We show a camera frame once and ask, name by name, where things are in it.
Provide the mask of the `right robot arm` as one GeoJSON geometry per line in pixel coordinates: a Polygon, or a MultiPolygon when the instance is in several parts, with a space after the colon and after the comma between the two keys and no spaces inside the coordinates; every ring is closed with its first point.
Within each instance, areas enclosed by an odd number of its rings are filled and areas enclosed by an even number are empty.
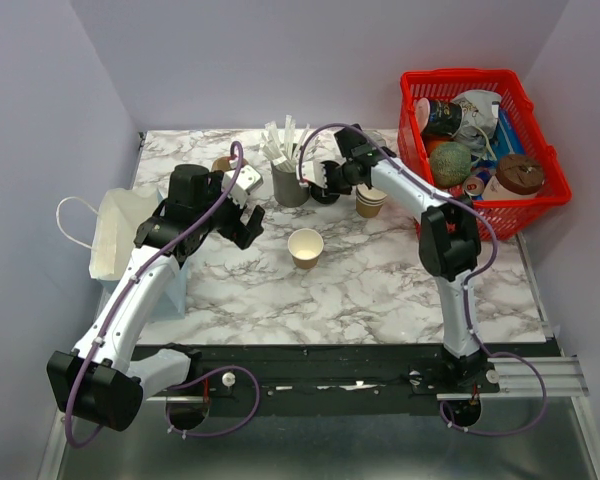
{"type": "Polygon", "coordinates": [[[471,274],[481,253],[473,204],[423,180],[357,124],[337,126],[334,137],[344,163],[324,169],[326,190],[345,194],[365,185],[387,194],[419,219],[419,258],[436,282],[443,318],[442,354],[434,367],[447,389],[463,391],[486,364],[472,321],[475,294],[471,274]]]}

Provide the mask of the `blue paper bag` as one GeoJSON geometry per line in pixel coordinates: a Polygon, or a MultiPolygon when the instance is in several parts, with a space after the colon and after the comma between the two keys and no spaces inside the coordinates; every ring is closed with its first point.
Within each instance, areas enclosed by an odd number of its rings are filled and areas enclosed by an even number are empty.
{"type": "MultiPolygon", "coordinates": [[[[137,189],[116,188],[106,192],[98,208],[91,243],[89,274],[112,293],[123,276],[138,227],[147,220],[163,199],[155,186],[137,189]]],[[[180,271],[167,285],[151,318],[183,318],[186,307],[187,274],[180,271]]]]}

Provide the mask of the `brown cardboard cup carrier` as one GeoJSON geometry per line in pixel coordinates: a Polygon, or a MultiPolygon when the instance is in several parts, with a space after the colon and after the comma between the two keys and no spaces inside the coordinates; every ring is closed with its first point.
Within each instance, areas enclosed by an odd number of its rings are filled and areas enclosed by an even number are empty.
{"type": "Polygon", "coordinates": [[[234,171],[238,166],[238,158],[224,156],[217,158],[211,167],[213,177],[219,177],[221,173],[234,171]]]}

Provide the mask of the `brown paper coffee cup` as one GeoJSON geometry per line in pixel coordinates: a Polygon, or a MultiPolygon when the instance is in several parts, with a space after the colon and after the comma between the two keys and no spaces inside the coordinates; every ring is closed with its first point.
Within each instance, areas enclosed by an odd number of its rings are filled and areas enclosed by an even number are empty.
{"type": "Polygon", "coordinates": [[[295,266],[309,270],[317,265],[324,249],[324,241],[317,231],[302,228],[289,236],[287,247],[295,266]]]}

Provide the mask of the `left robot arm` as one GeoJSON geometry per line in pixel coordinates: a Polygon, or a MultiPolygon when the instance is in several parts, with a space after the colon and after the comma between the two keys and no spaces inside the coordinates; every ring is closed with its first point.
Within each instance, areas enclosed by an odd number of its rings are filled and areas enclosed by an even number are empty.
{"type": "Polygon", "coordinates": [[[167,346],[140,361],[132,358],[144,326],[167,287],[212,232],[248,248],[262,234],[264,210],[242,222],[251,193],[263,183],[250,165],[211,171],[181,164],[167,196],[142,222],[122,278],[94,325],[68,352],[54,352],[46,371],[56,404],[67,416],[123,431],[147,398],[169,387],[194,393],[202,380],[186,347],[167,346]]]}

